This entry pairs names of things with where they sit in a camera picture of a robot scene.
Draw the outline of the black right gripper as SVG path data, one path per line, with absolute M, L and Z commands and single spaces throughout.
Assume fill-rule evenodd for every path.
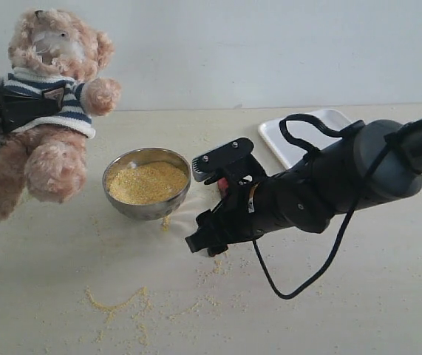
M 293 168 L 231 185 L 229 199 L 196 217 L 197 230 L 185 241 L 191 253 L 223 253 L 231 244 L 296 227 L 320 234 L 337 214 L 347 211 L 347 158 L 332 150 Z

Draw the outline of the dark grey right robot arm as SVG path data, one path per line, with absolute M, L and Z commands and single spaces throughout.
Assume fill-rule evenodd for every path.
M 330 127 L 317 112 L 296 113 L 278 123 L 282 138 L 303 151 L 289 169 L 267 175 L 245 137 L 192 161 L 198 182 L 225 179 L 218 205 L 197 216 L 186 238 L 192 252 L 257 240 L 281 229 L 322 233 L 331 219 L 416 195 L 422 189 L 422 119 L 356 121 Z

